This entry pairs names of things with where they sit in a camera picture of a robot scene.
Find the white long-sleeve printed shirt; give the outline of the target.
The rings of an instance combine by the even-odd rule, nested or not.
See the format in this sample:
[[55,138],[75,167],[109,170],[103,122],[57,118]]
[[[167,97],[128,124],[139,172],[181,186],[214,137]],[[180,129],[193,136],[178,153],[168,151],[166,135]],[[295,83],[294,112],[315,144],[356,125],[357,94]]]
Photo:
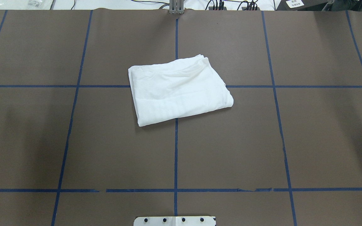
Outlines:
[[232,107],[233,96],[208,57],[132,66],[129,82],[139,127]]

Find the black box white label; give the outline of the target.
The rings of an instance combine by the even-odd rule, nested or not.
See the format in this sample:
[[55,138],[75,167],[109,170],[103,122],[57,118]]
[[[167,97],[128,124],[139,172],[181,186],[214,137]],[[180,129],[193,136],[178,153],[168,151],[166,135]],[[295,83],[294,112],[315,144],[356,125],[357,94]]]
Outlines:
[[334,0],[281,0],[277,11],[327,11]]

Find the plastic sheet bag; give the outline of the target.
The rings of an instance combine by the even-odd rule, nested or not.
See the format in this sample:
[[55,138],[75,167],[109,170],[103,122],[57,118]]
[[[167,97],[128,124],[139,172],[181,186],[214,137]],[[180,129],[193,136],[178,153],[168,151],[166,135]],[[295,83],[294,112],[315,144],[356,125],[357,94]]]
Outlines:
[[0,0],[0,10],[49,10],[54,0]]

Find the aluminium frame post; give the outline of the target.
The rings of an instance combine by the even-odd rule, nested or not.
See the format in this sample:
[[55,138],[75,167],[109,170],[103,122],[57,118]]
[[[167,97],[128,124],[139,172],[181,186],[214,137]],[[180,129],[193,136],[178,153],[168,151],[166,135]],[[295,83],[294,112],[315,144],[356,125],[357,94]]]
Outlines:
[[169,1],[169,13],[170,14],[184,14],[184,0],[170,0]]

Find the white central pillar mount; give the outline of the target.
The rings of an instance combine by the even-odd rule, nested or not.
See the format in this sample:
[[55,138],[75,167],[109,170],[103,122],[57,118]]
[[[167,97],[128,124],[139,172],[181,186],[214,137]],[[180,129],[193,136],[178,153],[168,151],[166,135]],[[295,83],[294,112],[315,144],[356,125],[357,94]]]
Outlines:
[[137,217],[134,226],[216,226],[212,216],[150,216]]

